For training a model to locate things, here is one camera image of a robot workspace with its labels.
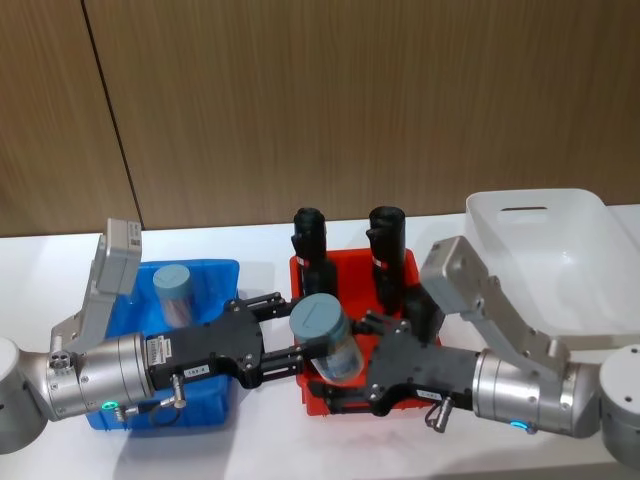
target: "bottle cap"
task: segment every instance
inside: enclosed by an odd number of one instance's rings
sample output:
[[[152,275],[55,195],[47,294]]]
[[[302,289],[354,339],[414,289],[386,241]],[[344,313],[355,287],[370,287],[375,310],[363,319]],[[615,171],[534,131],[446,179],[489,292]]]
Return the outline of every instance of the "bottle cap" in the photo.
[[[166,265],[153,274],[156,294],[163,300],[178,300],[191,295],[191,273],[184,265]]]
[[[289,327],[298,342],[327,335],[338,342],[350,323],[338,299],[327,293],[310,295],[298,303],[289,317]]]

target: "white table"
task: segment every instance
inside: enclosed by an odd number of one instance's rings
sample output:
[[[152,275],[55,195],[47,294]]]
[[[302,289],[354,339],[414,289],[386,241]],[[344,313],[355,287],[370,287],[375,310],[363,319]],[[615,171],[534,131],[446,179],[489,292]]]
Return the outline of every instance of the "white table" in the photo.
[[[640,205],[613,207],[640,240]],[[463,233],[464,215],[407,219],[407,247],[421,265],[438,239]],[[368,246],[365,220],[329,222],[329,249]],[[235,258],[242,296],[289,298],[292,225],[143,233],[143,261]],[[51,327],[80,309],[97,234],[0,239],[0,335],[44,351]],[[263,328],[267,350],[292,342],[287,319]],[[445,344],[481,349],[479,335],[448,318]],[[237,389],[228,424],[153,434],[100,432],[84,417],[49,423],[27,448],[0,456],[0,479],[424,479],[638,478],[614,463],[599,434],[587,440],[538,433],[454,411],[446,434],[427,429],[425,411],[388,417],[308,417],[293,378]]]

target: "clear plastic jar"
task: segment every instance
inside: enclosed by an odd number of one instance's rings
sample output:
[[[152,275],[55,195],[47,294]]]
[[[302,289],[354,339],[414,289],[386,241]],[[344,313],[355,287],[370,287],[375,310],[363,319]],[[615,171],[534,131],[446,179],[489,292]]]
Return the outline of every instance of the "clear plastic jar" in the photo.
[[[159,268],[153,274],[153,286],[167,325],[182,328],[193,324],[193,285],[187,267],[172,264]]]
[[[332,295],[317,293],[301,300],[291,312],[289,326],[297,343],[327,336],[328,355],[311,360],[326,381],[346,383],[362,371],[364,360],[351,334],[351,324]]]

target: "black bottle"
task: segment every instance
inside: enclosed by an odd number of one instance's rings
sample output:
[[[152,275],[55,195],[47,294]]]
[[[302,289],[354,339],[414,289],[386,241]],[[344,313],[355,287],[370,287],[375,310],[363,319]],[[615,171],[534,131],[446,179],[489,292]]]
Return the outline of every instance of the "black bottle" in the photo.
[[[291,243],[298,257],[303,295],[328,293],[338,296],[338,271],[327,258],[324,215],[315,208],[301,208],[293,217]]]
[[[405,215],[397,207],[378,207],[371,210],[369,223],[376,295],[384,313],[393,315],[401,309],[405,291]]]

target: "white tray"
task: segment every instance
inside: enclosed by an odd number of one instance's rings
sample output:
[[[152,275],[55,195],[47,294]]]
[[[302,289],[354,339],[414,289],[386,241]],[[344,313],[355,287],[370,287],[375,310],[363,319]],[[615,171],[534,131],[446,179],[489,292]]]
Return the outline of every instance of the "white tray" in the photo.
[[[593,193],[476,193],[465,229],[532,327],[572,350],[640,341],[640,252]]]

